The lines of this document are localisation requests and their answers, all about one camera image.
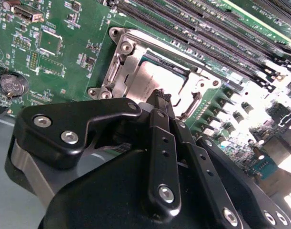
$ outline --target usb port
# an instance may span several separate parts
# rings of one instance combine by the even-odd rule
[[[28,6],[19,5],[14,7],[14,15],[29,22],[44,21],[42,12]]]

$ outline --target mounting hole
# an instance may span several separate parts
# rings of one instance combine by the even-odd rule
[[[162,151],[162,154],[165,156],[165,157],[170,157],[170,154],[168,152],[166,152],[165,150]]]
[[[163,114],[163,113],[161,113],[160,111],[158,111],[157,113],[158,113],[158,115],[159,115],[161,118],[164,118],[164,114]]]
[[[207,174],[209,174],[209,176],[214,176],[214,174],[210,171],[210,170],[207,170]]]
[[[113,35],[114,37],[116,37],[118,34],[119,34],[119,31],[118,31],[118,30],[113,30],[113,31],[112,31],[112,35]]]
[[[206,158],[204,155],[202,155],[202,154],[200,154],[200,157],[201,157],[201,159],[204,160],[204,161],[207,160],[207,158]]]
[[[217,81],[217,80],[214,80],[213,81],[213,86],[215,87],[215,86],[217,86],[219,84],[219,82]]]
[[[133,110],[137,110],[137,107],[135,106],[135,104],[129,103],[128,106]]]
[[[89,90],[89,95],[96,96],[97,95],[97,92],[95,90],[90,89]]]
[[[285,217],[284,216],[282,216],[279,212],[275,212],[276,214],[277,214],[277,216],[278,216],[278,218],[279,218],[279,220],[285,225],[285,226],[287,226],[288,225],[288,222],[287,222],[287,220],[285,219]]]

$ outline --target black mechanical arm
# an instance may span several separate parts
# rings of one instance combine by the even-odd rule
[[[130,144],[79,172],[99,150]],[[291,229],[288,216],[208,138],[194,141],[170,96],[25,108],[9,177],[47,206],[40,229]]]

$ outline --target motherboard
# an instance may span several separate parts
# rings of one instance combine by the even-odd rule
[[[291,0],[0,0],[0,117],[156,89],[250,176],[291,172]]]

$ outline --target screw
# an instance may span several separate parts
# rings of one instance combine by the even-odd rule
[[[51,126],[52,122],[48,117],[45,116],[37,116],[33,119],[33,122],[36,126],[46,128]]]
[[[183,122],[178,122],[178,124],[182,127],[185,128],[185,124]]]
[[[97,95],[97,92],[95,90],[90,89],[89,90],[89,95],[90,96],[96,96]]]
[[[165,202],[167,202],[169,204],[174,201],[174,194],[169,187],[160,186],[159,195]]]
[[[234,227],[236,227],[238,225],[238,221],[236,216],[233,214],[232,211],[230,211],[227,208],[223,209],[223,215],[226,218],[226,220]]]
[[[212,146],[212,142],[210,142],[209,140],[204,140],[204,141],[208,146]]]
[[[219,82],[218,82],[217,80],[214,80],[214,81],[213,81],[213,86],[214,86],[214,87],[217,86],[218,83],[219,83]]]
[[[285,225],[285,226],[287,226],[288,225],[288,222],[287,222],[287,220],[284,218],[284,216],[281,214],[281,213],[279,213],[279,212],[275,212],[276,214],[277,214],[277,216],[278,216],[278,218],[279,218],[279,220]]]
[[[110,95],[109,92],[103,92],[103,93],[101,94],[101,98],[102,98],[102,99],[110,99],[110,98],[111,98],[111,95]]]
[[[79,137],[75,132],[72,131],[64,131],[61,135],[60,135],[61,139],[68,144],[74,145],[78,142]]]
[[[272,225],[276,225],[276,222],[275,222],[274,217],[272,217],[272,215],[271,215],[269,212],[265,211],[265,216],[266,216],[267,220],[268,220]]]
[[[135,104],[129,103],[128,106],[133,110],[137,110],[137,107],[135,106]]]
[[[112,31],[112,35],[113,35],[114,37],[116,37],[118,34],[119,34],[119,31],[118,31],[118,30],[113,30],[113,31]]]
[[[160,111],[158,111],[157,113],[158,113],[158,115],[159,115],[160,117],[164,118],[164,114],[163,114],[163,113],[161,113]]]
[[[125,54],[129,54],[132,51],[132,45],[129,42],[123,42],[121,45],[121,50]]]

